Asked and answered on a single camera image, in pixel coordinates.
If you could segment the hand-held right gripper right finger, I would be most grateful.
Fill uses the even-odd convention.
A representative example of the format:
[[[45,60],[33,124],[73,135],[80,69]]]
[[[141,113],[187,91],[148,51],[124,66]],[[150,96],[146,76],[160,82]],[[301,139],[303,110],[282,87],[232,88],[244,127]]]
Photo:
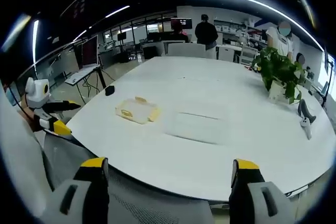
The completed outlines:
[[[235,159],[229,196],[230,223],[293,223],[290,200],[264,180],[259,166]]]

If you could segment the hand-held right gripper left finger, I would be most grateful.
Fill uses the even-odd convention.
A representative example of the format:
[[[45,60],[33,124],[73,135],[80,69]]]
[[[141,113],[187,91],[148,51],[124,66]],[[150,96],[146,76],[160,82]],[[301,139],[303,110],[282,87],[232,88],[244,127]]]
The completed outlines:
[[[108,222],[108,159],[83,162],[73,179],[65,180],[51,198],[51,219],[55,223]]]

